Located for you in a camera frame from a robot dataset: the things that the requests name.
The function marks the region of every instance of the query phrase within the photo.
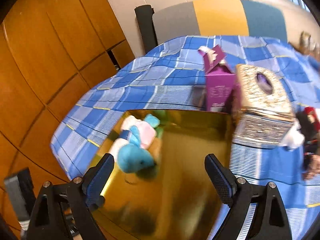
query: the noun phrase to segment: bed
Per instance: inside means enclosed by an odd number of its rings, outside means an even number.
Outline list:
[[[219,44],[232,69],[252,64],[280,78],[295,111],[320,107],[317,65],[276,38],[251,36],[183,36],[167,41],[89,90],[55,131],[51,149],[69,179],[83,176],[113,126],[130,109],[204,110],[205,80],[200,46]],[[250,183],[277,183],[286,207],[293,239],[301,239],[320,211],[320,176],[303,181],[302,147],[258,149],[232,145],[229,167]],[[228,212],[224,206],[212,237]],[[249,229],[249,209],[243,234]]]

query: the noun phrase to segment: stuffed animal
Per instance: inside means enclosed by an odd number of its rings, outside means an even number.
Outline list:
[[[160,120],[151,114],[147,114],[144,120],[136,119],[133,115],[124,119],[119,138],[109,150],[123,172],[135,173],[155,165],[146,149],[156,137],[154,128],[159,124]]]

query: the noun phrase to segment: blue plush ear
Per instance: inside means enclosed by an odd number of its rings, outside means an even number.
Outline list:
[[[130,131],[132,133],[129,142],[133,143],[136,146],[141,145],[141,138],[140,138],[140,133],[139,133],[139,129],[138,127],[136,127],[135,125],[131,126]]]
[[[151,125],[151,127],[156,128],[160,124],[160,120],[153,116],[152,114],[147,114],[144,121]]]
[[[120,148],[117,163],[125,173],[134,173],[155,165],[153,157],[147,150],[132,143]]]

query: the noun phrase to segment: red object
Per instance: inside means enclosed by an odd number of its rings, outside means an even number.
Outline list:
[[[307,106],[303,111],[307,115],[312,115],[313,116],[313,118],[315,119],[315,122],[313,123],[313,126],[314,126],[316,131],[319,131],[320,130],[320,122],[319,122],[319,119],[318,119],[318,116],[316,114],[316,111],[315,111],[314,107]]]

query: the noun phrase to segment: gold box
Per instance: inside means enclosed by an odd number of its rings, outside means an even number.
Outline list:
[[[295,120],[280,80],[272,71],[252,65],[237,65],[236,73],[240,86],[233,105],[237,123],[233,142],[259,148],[276,147]],[[258,75],[267,80],[266,85],[260,85],[263,82],[258,81]]]
[[[101,195],[103,207],[92,214],[118,240],[203,240],[217,219],[221,201],[205,169],[214,153],[228,167],[233,133],[229,114],[179,110],[127,111],[97,152],[95,166],[108,152],[124,118],[153,114],[161,121],[148,149],[157,165],[137,174],[117,164]]]

